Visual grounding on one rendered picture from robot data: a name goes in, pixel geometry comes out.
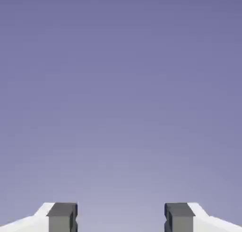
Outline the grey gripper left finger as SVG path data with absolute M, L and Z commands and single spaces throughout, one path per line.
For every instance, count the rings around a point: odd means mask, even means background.
M 78 204 L 45 202 L 32 216 L 0 226 L 0 232 L 78 232 Z

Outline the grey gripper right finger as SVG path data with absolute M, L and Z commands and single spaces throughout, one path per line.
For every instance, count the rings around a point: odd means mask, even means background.
M 209 216 L 196 202 L 165 203 L 164 232 L 242 232 L 242 226 Z

